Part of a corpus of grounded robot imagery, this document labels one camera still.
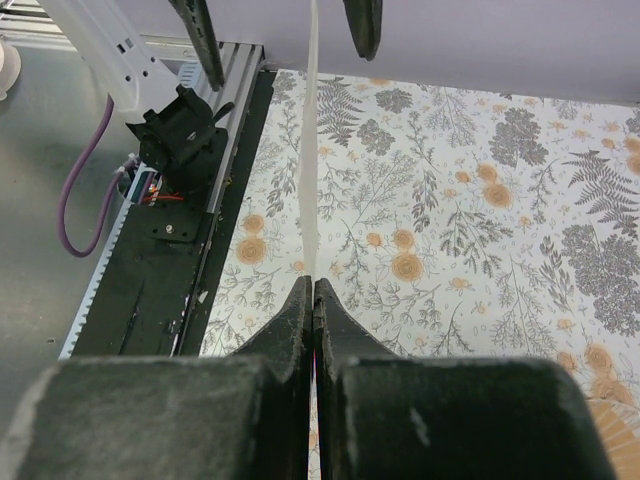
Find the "clear glass dripper cone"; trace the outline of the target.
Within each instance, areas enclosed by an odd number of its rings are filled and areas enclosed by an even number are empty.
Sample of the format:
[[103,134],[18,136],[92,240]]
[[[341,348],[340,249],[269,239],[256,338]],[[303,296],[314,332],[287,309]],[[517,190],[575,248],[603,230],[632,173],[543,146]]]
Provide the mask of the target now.
[[625,467],[639,463],[639,412],[626,404],[602,401],[596,420],[610,460]]

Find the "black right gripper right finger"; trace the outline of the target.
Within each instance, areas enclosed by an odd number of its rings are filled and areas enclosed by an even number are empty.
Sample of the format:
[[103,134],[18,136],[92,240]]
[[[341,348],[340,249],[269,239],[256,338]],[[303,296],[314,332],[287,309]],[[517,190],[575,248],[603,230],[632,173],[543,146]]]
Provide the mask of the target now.
[[325,279],[313,327],[325,479],[615,475],[579,387],[551,361],[399,356]]

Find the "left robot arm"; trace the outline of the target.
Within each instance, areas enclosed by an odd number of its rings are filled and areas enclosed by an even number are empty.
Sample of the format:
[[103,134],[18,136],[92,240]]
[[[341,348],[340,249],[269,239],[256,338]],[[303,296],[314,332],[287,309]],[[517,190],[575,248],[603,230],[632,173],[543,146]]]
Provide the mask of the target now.
[[[217,112],[152,56],[147,44],[114,1],[38,1],[45,13],[104,81],[125,123],[140,143],[140,157],[158,171],[166,188],[190,196],[215,180],[228,141],[216,123],[233,111]],[[185,25],[213,91],[225,74],[206,1],[168,1]],[[381,40],[383,1],[342,1],[359,57],[375,58]],[[302,178],[317,171],[317,69],[319,21],[311,1],[307,86],[301,133]]]

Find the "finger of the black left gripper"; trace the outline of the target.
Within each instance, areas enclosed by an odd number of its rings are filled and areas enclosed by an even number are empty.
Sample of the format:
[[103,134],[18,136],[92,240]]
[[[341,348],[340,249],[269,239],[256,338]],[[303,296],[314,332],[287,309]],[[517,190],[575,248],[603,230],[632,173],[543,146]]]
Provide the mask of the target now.
[[382,34],[382,0],[343,0],[351,37],[360,58],[372,61]]
[[169,0],[180,17],[214,92],[225,85],[220,47],[206,0]]

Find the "white paper coffee filter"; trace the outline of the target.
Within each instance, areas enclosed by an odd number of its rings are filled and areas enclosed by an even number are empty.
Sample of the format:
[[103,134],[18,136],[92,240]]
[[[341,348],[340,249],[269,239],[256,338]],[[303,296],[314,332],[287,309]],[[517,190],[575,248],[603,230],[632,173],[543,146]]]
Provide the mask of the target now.
[[311,22],[307,78],[298,161],[298,201],[305,274],[316,277],[318,252],[318,127],[317,76],[319,20],[317,1],[310,2]]

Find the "round wooden dripper base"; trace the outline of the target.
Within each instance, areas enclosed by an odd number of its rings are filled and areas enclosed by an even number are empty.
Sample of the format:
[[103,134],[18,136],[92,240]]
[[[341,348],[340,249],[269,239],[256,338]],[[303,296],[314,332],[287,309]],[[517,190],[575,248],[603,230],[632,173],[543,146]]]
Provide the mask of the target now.
[[587,400],[617,479],[639,480],[639,410],[614,400]]

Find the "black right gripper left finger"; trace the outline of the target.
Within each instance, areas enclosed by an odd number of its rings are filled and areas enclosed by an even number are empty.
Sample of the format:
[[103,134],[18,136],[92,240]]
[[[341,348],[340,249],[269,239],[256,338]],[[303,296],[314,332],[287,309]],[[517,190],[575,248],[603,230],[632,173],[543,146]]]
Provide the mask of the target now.
[[312,283],[225,357],[79,357],[45,370],[1,443],[5,479],[303,479]]

